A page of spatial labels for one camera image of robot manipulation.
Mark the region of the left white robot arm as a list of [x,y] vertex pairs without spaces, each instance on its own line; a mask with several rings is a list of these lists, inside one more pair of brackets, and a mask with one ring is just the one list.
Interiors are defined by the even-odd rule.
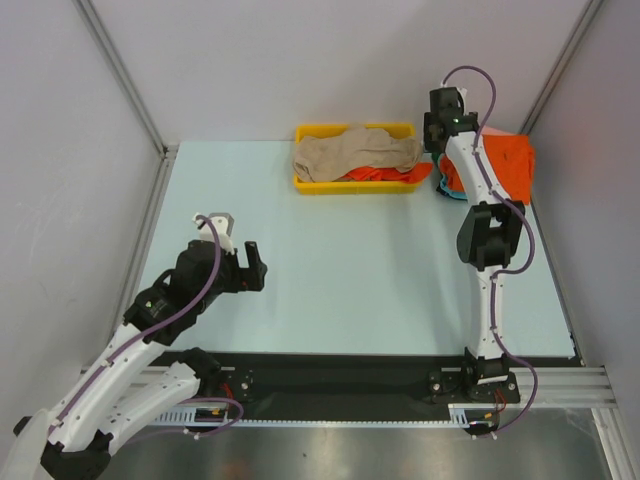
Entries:
[[245,244],[248,264],[215,241],[193,240],[176,265],[140,292],[109,344],[72,391],[51,411],[20,420],[1,476],[97,479],[136,433],[181,403],[213,401],[223,412],[244,413],[227,375],[199,348],[182,352],[169,369],[131,396],[135,378],[223,293],[259,292],[267,266],[258,246]]

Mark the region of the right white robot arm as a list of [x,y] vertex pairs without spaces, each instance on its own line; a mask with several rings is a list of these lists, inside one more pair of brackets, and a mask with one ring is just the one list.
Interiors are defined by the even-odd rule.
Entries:
[[503,344],[503,290],[500,272],[516,253],[524,205],[508,204],[479,130],[478,115],[465,111],[462,94],[441,86],[429,93],[424,146],[453,164],[469,210],[456,237],[456,251],[471,284],[471,329],[456,395],[490,402],[509,378]]

